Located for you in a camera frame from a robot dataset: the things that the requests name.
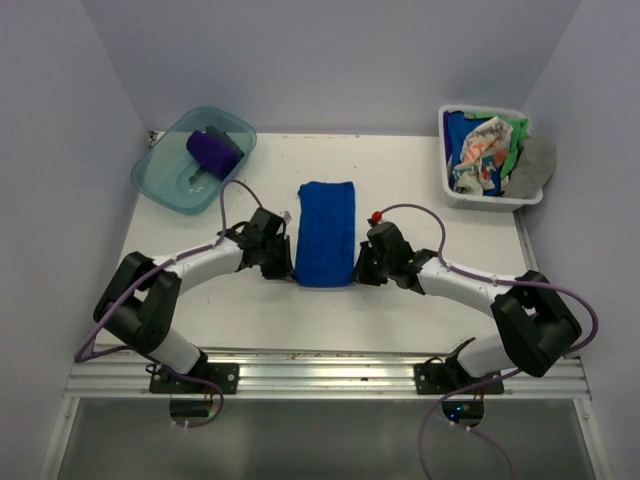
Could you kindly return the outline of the blue towel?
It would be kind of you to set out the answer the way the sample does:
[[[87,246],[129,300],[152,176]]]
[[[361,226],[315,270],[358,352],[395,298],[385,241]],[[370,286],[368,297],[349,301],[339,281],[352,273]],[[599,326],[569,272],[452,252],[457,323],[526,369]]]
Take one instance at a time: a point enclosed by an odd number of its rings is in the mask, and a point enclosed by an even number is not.
[[[298,284],[307,288],[349,285],[355,260],[354,184],[312,181],[300,186],[298,197]]]

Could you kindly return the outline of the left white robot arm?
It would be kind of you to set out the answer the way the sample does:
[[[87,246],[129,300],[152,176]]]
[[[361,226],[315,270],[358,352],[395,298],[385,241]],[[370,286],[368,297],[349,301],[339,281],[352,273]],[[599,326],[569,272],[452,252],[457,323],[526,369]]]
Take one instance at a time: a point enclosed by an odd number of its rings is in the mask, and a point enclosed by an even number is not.
[[[124,257],[94,310],[94,321],[126,347],[173,370],[185,392],[208,379],[205,354],[173,327],[179,297],[223,275],[257,267],[267,280],[293,276],[287,212],[259,207],[251,219],[224,228],[208,243],[172,255]]]

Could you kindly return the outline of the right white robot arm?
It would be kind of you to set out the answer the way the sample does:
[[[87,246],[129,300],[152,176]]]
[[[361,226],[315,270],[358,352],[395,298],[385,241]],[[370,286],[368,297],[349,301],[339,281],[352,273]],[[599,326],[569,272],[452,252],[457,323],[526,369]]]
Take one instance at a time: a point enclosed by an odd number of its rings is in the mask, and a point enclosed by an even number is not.
[[[494,335],[472,337],[443,359],[418,365],[416,375],[437,393],[468,392],[504,369],[542,377],[582,334],[582,328],[547,279],[529,270],[521,277],[467,275],[441,261],[437,252],[413,249],[398,227],[372,227],[351,275],[353,282],[399,288],[441,297],[492,318]]]

